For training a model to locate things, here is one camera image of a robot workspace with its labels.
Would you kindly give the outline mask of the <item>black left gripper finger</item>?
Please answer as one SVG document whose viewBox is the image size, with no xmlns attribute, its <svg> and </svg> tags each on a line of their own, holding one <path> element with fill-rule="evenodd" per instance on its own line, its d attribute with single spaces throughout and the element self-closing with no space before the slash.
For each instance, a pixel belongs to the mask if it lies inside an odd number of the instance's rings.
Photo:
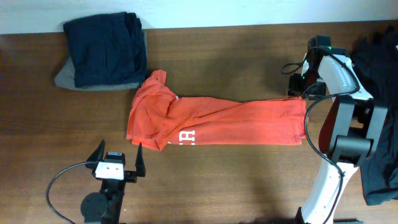
<svg viewBox="0 0 398 224">
<path fill-rule="evenodd" d="M 99 162 L 103 161 L 105 140 L 103 139 L 98 147 L 93 151 L 93 153 L 86 160 L 86 168 L 95 169 Z"/>
<path fill-rule="evenodd" d="M 136 176 L 137 177 L 145 177 L 146 176 L 146 167 L 145 167 L 145 163 L 144 163 L 141 142 L 139 143 L 139 146 L 137 149 L 135 167 L 136 167 Z"/>
</svg>

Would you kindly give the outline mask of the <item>orange red printed t-shirt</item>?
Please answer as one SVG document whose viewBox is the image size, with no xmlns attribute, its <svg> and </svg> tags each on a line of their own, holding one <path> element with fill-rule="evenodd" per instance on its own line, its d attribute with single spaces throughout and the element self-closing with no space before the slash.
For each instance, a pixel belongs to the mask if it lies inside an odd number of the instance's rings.
<svg viewBox="0 0 398 224">
<path fill-rule="evenodd" d="M 132 101 L 126 138 L 161 151 L 168 144 L 300 145 L 306 102 L 300 97 L 235 102 L 179 97 L 163 70 L 152 72 Z"/>
</svg>

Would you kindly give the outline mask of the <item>grey garment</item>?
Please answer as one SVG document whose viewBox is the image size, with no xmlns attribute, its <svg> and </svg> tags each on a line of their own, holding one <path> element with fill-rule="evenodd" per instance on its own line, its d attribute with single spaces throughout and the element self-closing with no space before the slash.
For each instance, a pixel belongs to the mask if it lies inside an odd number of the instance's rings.
<svg viewBox="0 0 398 224">
<path fill-rule="evenodd" d="M 65 26 L 69 57 L 54 78 L 76 91 L 138 88 L 146 76 L 146 32 L 125 26 Z"/>
</svg>

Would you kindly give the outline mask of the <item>navy blue garment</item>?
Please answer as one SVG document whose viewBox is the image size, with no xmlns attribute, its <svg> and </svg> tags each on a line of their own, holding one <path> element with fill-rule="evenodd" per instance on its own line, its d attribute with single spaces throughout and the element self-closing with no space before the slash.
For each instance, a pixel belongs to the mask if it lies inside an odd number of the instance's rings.
<svg viewBox="0 0 398 224">
<path fill-rule="evenodd" d="M 98 14 L 63 25 L 77 88 L 141 84 L 147 52 L 141 20 L 132 12 Z"/>
</svg>

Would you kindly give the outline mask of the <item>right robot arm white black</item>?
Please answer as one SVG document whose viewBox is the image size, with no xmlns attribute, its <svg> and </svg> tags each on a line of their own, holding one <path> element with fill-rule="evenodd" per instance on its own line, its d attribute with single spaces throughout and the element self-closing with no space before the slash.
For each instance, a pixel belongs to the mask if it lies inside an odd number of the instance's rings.
<svg viewBox="0 0 398 224">
<path fill-rule="evenodd" d="M 302 75 L 312 71 L 329 95 L 316 97 L 305 114 L 322 101 L 333 104 L 323 123 L 318 145 L 310 147 L 322 162 L 310 196 L 298 208 L 294 223 L 333 223 L 338 202 L 350 178 L 376 152 L 387 108 L 374 101 L 355 74 L 343 49 L 321 45 L 308 49 L 298 64 Z"/>
</svg>

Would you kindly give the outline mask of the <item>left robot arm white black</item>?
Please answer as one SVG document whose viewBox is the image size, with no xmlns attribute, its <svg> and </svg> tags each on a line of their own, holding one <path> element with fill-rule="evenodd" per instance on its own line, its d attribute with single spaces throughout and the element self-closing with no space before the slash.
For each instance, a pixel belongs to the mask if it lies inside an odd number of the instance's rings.
<svg viewBox="0 0 398 224">
<path fill-rule="evenodd" d="M 88 194 L 80 211 L 85 223 L 118 224 L 127 183 L 146 176 L 142 145 L 137 150 L 135 170 L 126 170 L 126 156 L 121 152 L 105 152 L 105 141 L 86 160 L 95 179 L 101 181 L 99 192 Z"/>
</svg>

